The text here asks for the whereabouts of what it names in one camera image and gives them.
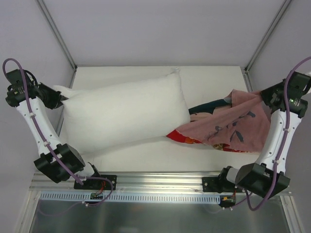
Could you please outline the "pink red patterned pillowcase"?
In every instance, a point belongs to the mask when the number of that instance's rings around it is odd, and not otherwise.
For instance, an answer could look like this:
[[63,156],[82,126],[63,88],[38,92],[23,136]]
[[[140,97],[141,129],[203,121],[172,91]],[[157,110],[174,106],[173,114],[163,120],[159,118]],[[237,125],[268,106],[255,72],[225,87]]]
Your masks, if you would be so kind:
[[167,137],[185,144],[205,144],[231,152],[261,152],[270,119],[259,92],[232,90],[219,100],[189,109],[190,122]]

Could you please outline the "white pillow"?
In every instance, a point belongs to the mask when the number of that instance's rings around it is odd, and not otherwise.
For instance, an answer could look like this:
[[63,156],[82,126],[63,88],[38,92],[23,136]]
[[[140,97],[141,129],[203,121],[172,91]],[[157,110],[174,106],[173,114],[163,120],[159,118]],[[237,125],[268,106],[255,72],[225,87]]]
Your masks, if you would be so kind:
[[54,89],[65,97],[66,140],[81,154],[166,136],[190,121],[178,70],[92,90]]

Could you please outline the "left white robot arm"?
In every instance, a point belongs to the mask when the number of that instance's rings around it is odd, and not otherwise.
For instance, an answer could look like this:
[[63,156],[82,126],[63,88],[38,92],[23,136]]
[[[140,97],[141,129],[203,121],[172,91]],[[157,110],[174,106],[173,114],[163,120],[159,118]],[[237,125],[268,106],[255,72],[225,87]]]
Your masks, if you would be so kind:
[[24,117],[36,140],[39,158],[34,161],[35,167],[55,183],[75,175],[85,177],[90,189],[99,188],[102,180],[95,166],[86,164],[76,149],[62,142],[48,119],[46,109],[62,106],[66,97],[38,83],[27,70],[21,73],[15,69],[6,76],[10,86],[5,100]]

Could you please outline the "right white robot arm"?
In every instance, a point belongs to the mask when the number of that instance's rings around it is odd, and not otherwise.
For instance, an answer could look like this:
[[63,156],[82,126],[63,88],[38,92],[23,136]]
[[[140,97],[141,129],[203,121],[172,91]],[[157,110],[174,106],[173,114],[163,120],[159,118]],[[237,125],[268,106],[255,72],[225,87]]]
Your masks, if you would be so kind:
[[285,176],[286,158],[295,130],[305,116],[308,102],[302,97],[311,91],[311,76],[292,72],[289,78],[260,95],[271,109],[270,130],[258,159],[240,169],[228,166],[218,176],[220,192],[234,188],[271,198],[289,186]]

